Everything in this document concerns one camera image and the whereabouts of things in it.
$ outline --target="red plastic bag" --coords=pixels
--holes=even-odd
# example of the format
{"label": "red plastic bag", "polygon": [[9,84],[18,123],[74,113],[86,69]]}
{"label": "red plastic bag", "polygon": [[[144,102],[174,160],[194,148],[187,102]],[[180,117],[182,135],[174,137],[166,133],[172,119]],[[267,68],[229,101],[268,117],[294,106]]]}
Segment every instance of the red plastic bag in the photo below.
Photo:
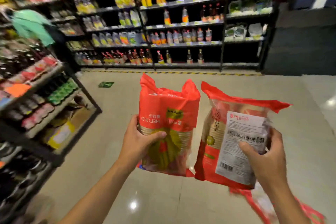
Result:
{"label": "red plastic bag", "polygon": [[206,82],[202,82],[202,91],[212,109],[204,121],[195,178],[239,189],[253,188],[255,177],[238,142],[246,141],[264,154],[269,132],[267,112],[278,113],[290,104],[230,97]]}
{"label": "red plastic bag", "polygon": [[189,79],[182,92],[157,88],[148,75],[140,80],[138,129],[144,135],[165,131],[167,136],[154,143],[140,167],[170,175],[190,176],[186,161],[196,127],[200,93]]}
{"label": "red plastic bag", "polygon": [[[273,204],[258,182],[256,183],[255,189],[253,190],[230,188],[230,193],[243,195],[246,198],[246,201],[252,207],[252,209],[262,219],[263,223],[278,223],[278,218],[275,213]],[[326,218],[323,214],[302,203],[297,198],[296,200],[299,202],[301,209],[310,219],[312,224],[325,224]]]}

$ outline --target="product label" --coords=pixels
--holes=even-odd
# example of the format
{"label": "product label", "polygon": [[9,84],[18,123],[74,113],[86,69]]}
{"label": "product label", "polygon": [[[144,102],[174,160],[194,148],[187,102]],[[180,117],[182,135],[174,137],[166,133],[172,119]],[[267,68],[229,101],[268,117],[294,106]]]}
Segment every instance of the product label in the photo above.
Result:
{"label": "product label", "polygon": [[253,184],[255,182],[254,173],[238,143],[247,142],[259,154],[264,154],[269,130],[267,118],[232,111],[227,112],[226,118],[227,123],[216,174],[241,184]]}

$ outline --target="supermarket aisle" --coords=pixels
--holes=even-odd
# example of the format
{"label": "supermarket aisle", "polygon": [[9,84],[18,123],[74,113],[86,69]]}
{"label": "supermarket aisle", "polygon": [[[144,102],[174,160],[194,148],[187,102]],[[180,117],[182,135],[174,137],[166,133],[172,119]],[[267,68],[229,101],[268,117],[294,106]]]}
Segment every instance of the supermarket aisle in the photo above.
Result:
{"label": "supermarket aisle", "polygon": [[[301,77],[150,74],[158,87],[180,90],[191,78],[199,90],[201,81],[229,95],[278,99],[294,106],[271,114],[274,127],[283,134],[288,180],[294,195],[330,223],[336,221],[336,140],[322,112]],[[85,72],[81,80],[103,109],[103,114],[83,135],[42,188],[56,201],[55,214],[63,217],[117,159],[124,131],[138,112],[141,74]],[[115,82],[110,89],[102,81]],[[201,92],[198,124],[192,143],[190,166],[196,161],[203,120],[209,111]],[[192,178],[168,176],[136,169],[128,178],[105,223],[250,223],[261,220],[242,197],[228,188]]]}

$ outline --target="hand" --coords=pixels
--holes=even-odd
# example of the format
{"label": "hand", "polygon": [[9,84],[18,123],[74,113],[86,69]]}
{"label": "hand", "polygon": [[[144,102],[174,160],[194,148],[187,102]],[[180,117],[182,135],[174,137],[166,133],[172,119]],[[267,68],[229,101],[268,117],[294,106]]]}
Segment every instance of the hand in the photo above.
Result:
{"label": "hand", "polygon": [[282,135],[275,128],[271,128],[271,148],[264,155],[259,155],[246,142],[240,142],[239,147],[249,159],[254,174],[264,191],[269,193],[288,187],[286,155]]}
{"label": "hand", "polygon": [[137,166],[138,162],[146,155],[149,146],[164,138],[167,133],[164,131],[157,132],[148,136],[144,136],[137,130],[138,115],[132,116],[126,132],[124,134],[123,146],[121,148],[118,162],[126,165],[129,172],[132,172]]}

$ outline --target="left hand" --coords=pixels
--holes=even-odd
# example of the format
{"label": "left hand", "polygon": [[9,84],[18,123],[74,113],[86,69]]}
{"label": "left hand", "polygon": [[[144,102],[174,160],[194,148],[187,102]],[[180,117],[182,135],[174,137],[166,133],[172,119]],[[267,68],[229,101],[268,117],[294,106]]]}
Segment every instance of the left hand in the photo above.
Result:
{"label": "left hand", "polygon": [[144,136],[137,130],[137,117],[137,114],[133,115],[128,124],[124,134],[123,146],[118,157],[118,162],[126,165],[129,172],[132,172],[138,162],[146,155],[152,143],[159,141],[167,135],[166,132],[160,131]]}

